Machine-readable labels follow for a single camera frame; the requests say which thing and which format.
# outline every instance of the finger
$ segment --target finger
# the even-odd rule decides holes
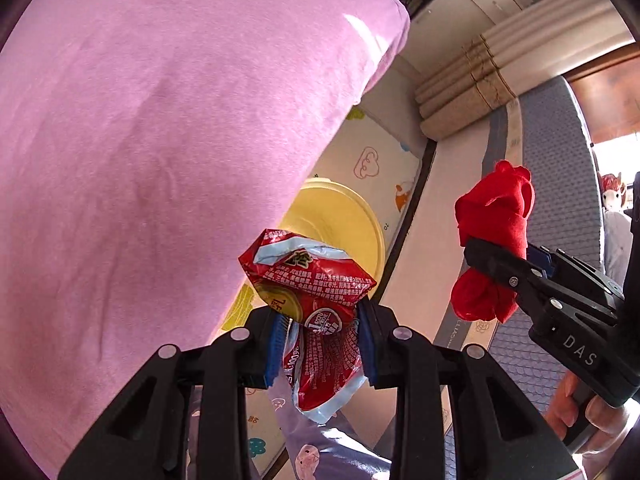
[[[629,418],[624,406],[612,408],[597,396],[591,399],[584,414],[591,424],[611,436],[622,433]]]
[[[554,430],[554,433],[558,436],[560,440],[564,440],[566,436],[566,424],[560,420],[553,413],[547,413],[545,415],[546,423]]]
[[[578,405],[572,397],[565,397],[562,401],[556,403],[556,415],[568,427],[575,424],[578,420]]]
[[[575,389],[578,387],[578,384],[580,384],[580,379],[573,372],[567,371],[562,382],[564,383],[563,391],[565,396],[571,397],[574,394]]]
[[[556,405],[562,402],[565,402],[566,398],[573,393],[575,390],[573,382],[573,375],[569,375],[568,372],[562,380],[558,383],[558,387],[554,392],[554,396],[551,399],[551,403],[549,404],[548,410],[550,412],[554,412],[556,410]]]
[[[608,449],[615,441],[615,437],[604,431],[596,431],[596,433],[577,451],[578,454],[600,453]]]

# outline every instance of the yellow plastic lid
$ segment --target yellow plastic lid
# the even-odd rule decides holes
[[[380,281],[385,239],[375,213],[353,189],[327,178],[307,179],[280,228],[342,249]]]

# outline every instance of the red plastic wrapper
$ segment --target red plastic wrapper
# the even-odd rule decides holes
[[[260,297],[294,320],[282,367],[294,405],[324,424],[365,380],[356,303],[375,280],[340,250],[267,229],[239,261]]]
[[[264,230],[238,260],[265,303],[325,335],[349,326],[376,285],[344,251],[289,231]]]
[[[365,381],[358,349],[358,320],[322,335],[292,323],[282,358],[294,405],[324,424]]]

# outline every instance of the pink fabric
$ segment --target pink fabric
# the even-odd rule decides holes
[[[0,406],[52,478],[162,344],[206,344],[396,0],[34,0],[0,53]]]

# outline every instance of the red cloth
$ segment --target red cloth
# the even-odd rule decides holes
[[[480,238],[526,258],[527,218],[533,201],[529,170],[499,161],[493,173],[456,202],[460,245],[464,247],[469,237]],[[510,288],[475,269],[462,274],[451,291],[453,310],[466,321],[491,321],[497,317],[504,323],[518,307],[515,298]]]

